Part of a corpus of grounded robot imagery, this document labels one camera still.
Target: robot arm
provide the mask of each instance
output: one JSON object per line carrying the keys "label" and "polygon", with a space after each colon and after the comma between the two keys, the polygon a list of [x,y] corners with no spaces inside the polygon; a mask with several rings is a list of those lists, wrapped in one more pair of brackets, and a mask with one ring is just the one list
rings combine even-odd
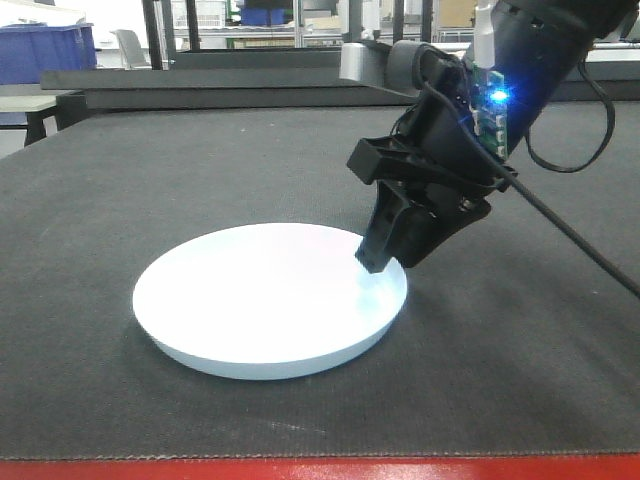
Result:
{"label": "robot arm", "polygon": [[[558,84],[586,57],[595,38],[635,9],[637,0],[505,0],[495,7],[481,0],[478,19],[490,12],[493,28],[476,34],[462,60],[427,43],[401,41],[391,49],[346,44],[343,78],[356,71],[348,64],[354,55],[365,53],[377,65],[366,72],[370,83],[419,92],[391,135],[361,139],[347,163],[364,183],[378,185],[356,253],[365,268],[382,271],[391,257],[413,267],[488,215],[484,198],[506,185],[483,161],[478,145],[508,168],[509,153]],[[479,41],[495,48],[478,48]]]}

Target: gray table mat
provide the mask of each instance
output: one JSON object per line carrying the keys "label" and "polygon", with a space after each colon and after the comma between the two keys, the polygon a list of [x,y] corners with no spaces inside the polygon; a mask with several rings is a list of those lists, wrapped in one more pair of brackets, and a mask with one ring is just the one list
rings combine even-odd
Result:
{"label": "gray table mat", "polygon": [[[542,171],[524,149],[511,164],[640,278],[640,107],[618,109],[585,173]],[[279,221],[362,233],[375,188],[344,164],[401,112],[111,114],[0,160],[0,456],[637,451],[639,303],[512,191],[408,271],[389,333],[336,369],[216,378],[137,325],[138,276],[198,235]],[[534,141],[578,161],[603,123],[598,105],[553,105]]]}

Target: blue led light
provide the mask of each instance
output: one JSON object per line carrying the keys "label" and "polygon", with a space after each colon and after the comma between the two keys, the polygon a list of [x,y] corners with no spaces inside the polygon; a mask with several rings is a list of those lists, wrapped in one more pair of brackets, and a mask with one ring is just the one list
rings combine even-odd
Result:
{"label": "blue led light", "polygon": [[489,98],[492,102],[504,103],[509,99],[509,94],[504,90],[494,90],[489,94]]}

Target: white dish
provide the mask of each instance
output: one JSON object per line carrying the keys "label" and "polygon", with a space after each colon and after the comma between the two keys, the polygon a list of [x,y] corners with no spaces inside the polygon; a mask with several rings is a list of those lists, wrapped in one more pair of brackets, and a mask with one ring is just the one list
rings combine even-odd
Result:
{"label": "white dish", "polygon": [[196,370],[251,380],[326,370],[373,346],[407,294],[395,259],[374,275],[360,265],[361,240],[296,223],[204,235],[145,270],[133,309],[165,353]]}

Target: green circuit board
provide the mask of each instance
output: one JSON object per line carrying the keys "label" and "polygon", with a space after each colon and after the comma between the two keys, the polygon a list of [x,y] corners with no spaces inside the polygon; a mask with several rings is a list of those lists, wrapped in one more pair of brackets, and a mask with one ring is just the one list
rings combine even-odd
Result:
{"label": "green circuit board", "polygon": [[474,65],[471,106],[475,134],[480,142],[503,160],[507,159],[507,103],[505,77],[498,71]]}

